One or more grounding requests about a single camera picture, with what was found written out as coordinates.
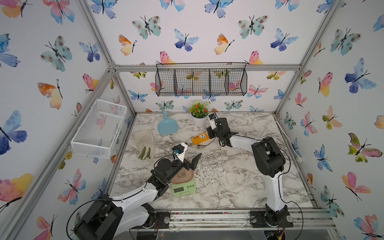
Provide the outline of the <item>green electronic scale pink tray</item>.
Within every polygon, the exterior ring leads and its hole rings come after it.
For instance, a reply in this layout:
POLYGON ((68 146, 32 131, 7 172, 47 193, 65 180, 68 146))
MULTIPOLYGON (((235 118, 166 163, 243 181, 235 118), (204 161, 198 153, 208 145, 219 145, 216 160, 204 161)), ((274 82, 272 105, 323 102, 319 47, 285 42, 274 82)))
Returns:
POLYGON ((174 197, 182 197, 194 194, 197 191, 196 182, 194 179, 195 172, 190 169, 183 168, 171 180, 171 192, 174 197))

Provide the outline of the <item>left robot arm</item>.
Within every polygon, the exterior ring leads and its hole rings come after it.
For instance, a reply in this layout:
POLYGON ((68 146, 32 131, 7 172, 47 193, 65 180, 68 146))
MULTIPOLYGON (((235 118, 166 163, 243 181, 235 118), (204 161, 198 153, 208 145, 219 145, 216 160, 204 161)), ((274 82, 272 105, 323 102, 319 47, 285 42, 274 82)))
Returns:
POLYGON ((74 226, 74 236, 79 240, 112 240, 137 227, 157 231, 159 218, 150 203, 168 190, 171 180, 182 169, 194 171, 202 155, 196 155, 190 162, 181 162, 178 153, 172 156, 172 161, 160 159, 140 188, 113 198, 101 195, 91 200, 92 205, 74 226))

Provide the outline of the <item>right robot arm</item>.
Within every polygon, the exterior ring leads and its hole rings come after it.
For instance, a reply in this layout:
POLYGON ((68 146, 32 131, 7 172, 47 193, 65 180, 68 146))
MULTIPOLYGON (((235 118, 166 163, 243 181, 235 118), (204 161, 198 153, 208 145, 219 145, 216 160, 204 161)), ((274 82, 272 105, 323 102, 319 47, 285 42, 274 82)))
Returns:
POLYGON ((215 114, 209 115, 209 122, 211 126, 207 128, 207 133, 211 139, 217 138, 223 147, 239 148, 253 153, 258 170, 265 176, 267 203, 261 225, 292 228, 293 220, 284 201, 283 187, 279 180, 286 159, 275 140, 271 137, 255 139, 241 136, 238 132, 231 131, 226 118, 217 118, 215 114))

